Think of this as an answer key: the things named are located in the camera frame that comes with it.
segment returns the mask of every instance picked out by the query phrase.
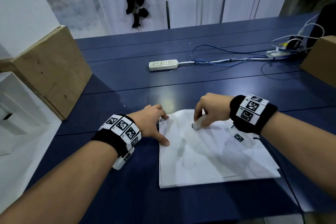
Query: black cable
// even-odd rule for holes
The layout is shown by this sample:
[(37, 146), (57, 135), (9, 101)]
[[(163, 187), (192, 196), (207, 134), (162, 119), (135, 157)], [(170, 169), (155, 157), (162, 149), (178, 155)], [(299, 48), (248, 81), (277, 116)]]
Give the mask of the black cable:
[(279, 166), (279, 168), (280, 168), (280, 170), (281, 170), (281, 172), (282, 172), (282, 174), (283, 174), (283, 177), (284, 177), (284, 179), (285, 179), (285, 181), (286, 181), (286, 183), (287, 183), (289, 189), (291, 190), (291, 192), (292, 192), (292, 194), (293, 194), (293, 196), (294, 196), (294, 198), (295, 198), (295, 201), (296, 201), (296, 203), (297, 203), (297, 205), (298, 205), (298, 207), (299, 207), (299, 212), (300, 212), (300, 214), (301, 214), (301, 216), (302, 216), (303, 224), (306, 224), (306, 219), (305, 219), (304, 212), (303, 212), (303, 210), (302, 210), (302, 208), (301, 208), (301, 205), (300, 205), (299, 201), (297, 200), (297, 197), (296, 197), (296, 195), (295, 195), (295, 193), (294, 193), (294, 191), (293, 191), (293, 189), (292, 189), (292, 186), (290, 185), (290, 183), (289, 183), (289, 181), (288, 181), (288, 179), (287, 179), (287, 177), (286, 177), (286, 174), (285, 174), (283, 168), (282, 168), (281, 165), (280, 165), (280, 162), (279, 162), (278, 158), (275, 156), (275, 154), (273, 153), (273, 151), (271, 150), (271, 148), (270, 148), (266, 143), (263, 143), (263, 145), (264, 145), (264, 146), (267, 148), (267, 150), (272, 154), (273, 158), (275, 159), (275, 162), (276, 162), (277, 165)]

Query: tabletop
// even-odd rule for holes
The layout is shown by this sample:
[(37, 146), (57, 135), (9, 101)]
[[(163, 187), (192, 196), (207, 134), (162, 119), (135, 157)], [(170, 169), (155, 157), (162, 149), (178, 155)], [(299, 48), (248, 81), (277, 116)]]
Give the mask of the tabletop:
[[(268, 49), (271, 40), (297, 34), (313, 16), (77, 39), (93, 75), (27, 188), (87, 143), (112, 114), (127, 114), (157, 103), (167, 113), (193, 109), (207, 92), (253, 93), (276, 104), (281, 112), (336, 134), (336, 89), (302, 71), (300, 60), (251, 61), (230, 68), (191, 64), (171, 72), (148, 69), (150, 61), (190, 61), (191, 50), (200, 44), (240, 52)], [(207, 60), (246, 56), (211, 47), (201, 47), (193, 55)], [(269, 147), (305, 212), (336, 209), (332, 198)], [(141, 140), (124, 167), (110, 171), (81, 223), (191, 224), (299, 213), (283, 175), (277, 179), (160, 189), (158, 158), (158, 143), (153, 138)]]

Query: hanging object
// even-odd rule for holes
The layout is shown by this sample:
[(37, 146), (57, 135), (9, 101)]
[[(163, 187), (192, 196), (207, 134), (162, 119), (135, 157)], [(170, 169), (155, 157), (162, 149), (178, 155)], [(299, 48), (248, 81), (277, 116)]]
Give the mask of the hanging object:
[(148, 11), (145, 8), (140, 8), (139, 13), (137, 13), (137, 7), (141, 7), (145, 0), (126, 0), (127, 1), (127, 9), (126, 14), (130, 14), (133, 12), (134, 16), (134, 23), (132, 28), (137, 28), (138, 26), (141, 27), (139, 23), (139, 17), (146, 18), (148, 16)]

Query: forearm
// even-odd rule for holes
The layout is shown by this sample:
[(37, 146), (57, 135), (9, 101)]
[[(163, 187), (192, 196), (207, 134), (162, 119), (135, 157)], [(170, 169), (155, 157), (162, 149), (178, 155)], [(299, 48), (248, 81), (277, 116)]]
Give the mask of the forearm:
[(336, 136), (283, 113), (261, 131), (310, 180), (336, 197)]
[(0, 216), (0, 223), (78, 223), (118, 154), (90, 141), (25, 192)]

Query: stack of paper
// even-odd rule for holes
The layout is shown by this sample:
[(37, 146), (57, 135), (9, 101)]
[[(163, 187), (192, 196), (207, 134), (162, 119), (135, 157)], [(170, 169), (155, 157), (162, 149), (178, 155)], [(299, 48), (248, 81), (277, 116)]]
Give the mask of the stack of paper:
[(194, 110), (181, 110), (159, 123), (160, 133), (170, 141), (169, 147), (160, 146), (160, 188), (280, 177), (259, 140), (248, 149), (227, 132), (231, 120), (195, 131), (193, 117)]

